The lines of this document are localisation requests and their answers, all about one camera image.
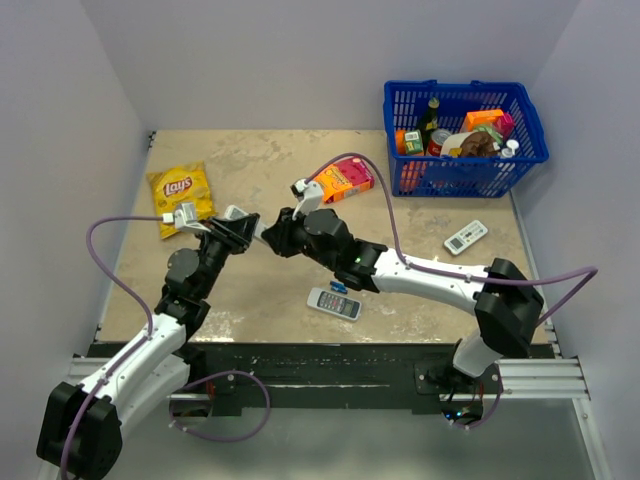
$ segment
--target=beige marble table surface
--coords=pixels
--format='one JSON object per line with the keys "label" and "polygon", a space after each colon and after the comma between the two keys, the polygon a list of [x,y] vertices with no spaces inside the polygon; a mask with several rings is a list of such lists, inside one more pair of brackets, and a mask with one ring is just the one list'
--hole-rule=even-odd
{"label": "beige marble table surface", "polygon": [[[235,204],[258,212],[268,225],[280,208],[294,206],[289,186],[333,156],[363,153],[376,162],[385,180],[389,169],[382,131],[209,130],[159,131],[147,172],[204,160],[219,214]],[[494,257],[529,269],[509,196],[501,199],[393,198],[403,251],[409,255],[468,265],[490,264]],[[382,189],[332,205],[357,237],[392,245]],[[152,215],[146,178],[139,187],[134,214]],[[457,258],[443,241],[478,219],[489,234]],[[131,222],[122,246],[118,275],[150,305],[160,298],[167,259],[197,241],[179,233],[160,240],[158,226]],[[440,303],[401,294],[350,292],[363,302],[360,319],[350,323],[306,306],[312,287],[329,287],[329,271],[303,256],[274,255],[254,242],[230,257],[209,303],[211,311],[193,341],[242,342],[455,342],[476,328],[475,318]],[[99,340],[128,341],[144,323],[140,307],[119,288],[107,300]],[[542,331],[536,342],[544,342]]]}

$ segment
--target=yellow chip bag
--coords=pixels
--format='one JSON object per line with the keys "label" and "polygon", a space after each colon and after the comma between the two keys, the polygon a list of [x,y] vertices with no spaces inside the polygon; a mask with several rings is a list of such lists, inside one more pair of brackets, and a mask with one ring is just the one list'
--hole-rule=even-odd
{"label": "yellow chip bag", "polygon": [[[204,162],[173,167],[166,172],[147,173],[151,184],[156,215],[172,213],[183,202],[193,202],[198,220],[215,215],[211,190],[204,171]],[[160,224],[160,238],[178,233],[173,225]]]}

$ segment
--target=dark glass bottle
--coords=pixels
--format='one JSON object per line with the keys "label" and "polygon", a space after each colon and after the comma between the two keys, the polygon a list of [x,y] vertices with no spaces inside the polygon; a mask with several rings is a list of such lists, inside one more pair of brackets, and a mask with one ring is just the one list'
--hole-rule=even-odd
{"label": "dark glass bottle", "polygon": [[424,113],[422,118],[418,121],[418,125],[416,126],[417,130],[420,130],[422,134],[422,145],[424,146],[424,150],[426,152],[427,147],[429,146],[429,139],[431,138],[431,134],[438,129],[438,107],[440,106],[440,100],[436,97],[429,99],[429,104],[427,106],[427,111]]}

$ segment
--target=plastic basket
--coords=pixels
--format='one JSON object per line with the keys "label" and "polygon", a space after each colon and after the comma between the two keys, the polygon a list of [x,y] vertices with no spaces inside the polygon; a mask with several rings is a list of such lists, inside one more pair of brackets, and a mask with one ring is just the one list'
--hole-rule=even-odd
{"label": "plastic basket", "polygon": [[[467,112],[501,108],[510,113],[515,123],[510,138],[520,143],[516,156],[505,160],[399,155],[395,131],[414,129],[431,97],[440,100],[438,128],[452,133],[460,130]],[[501,197],[549,158],[538,113],[520,83],[387,82],[384,125],[395,196]]]}

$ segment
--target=white remote control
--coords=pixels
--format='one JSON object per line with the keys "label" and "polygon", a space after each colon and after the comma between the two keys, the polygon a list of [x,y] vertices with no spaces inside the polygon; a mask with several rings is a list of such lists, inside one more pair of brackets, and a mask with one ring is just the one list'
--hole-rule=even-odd
{"label": "white remote control", "polygon": [[[237,220],[239,218],[246,217],[247,215],[249,214],[236,205],[229,205],[224,212],[224,218],[226,218],[227,220]],[[262,232],[266,229],[267,226],[264,223],[258,221],[256,229],[253,232],[253,238],[264,243],[265,245],[267,244],[267,242],[262,239]]]}
{"label": "white remote control", "polygon": [[444,242],[444,246],[451,252],[451,255],[460,255],[471,245],[484,237],[489,230],[478,220],[474,220],[458,233]]}
{"label": "white remote control", "polygon": [[344,295],[328,292],[321,288],[314,287],[309,293],[307,305],[321,312],[330,313],[350,322],[355,322],[360,316],[362,303]]}

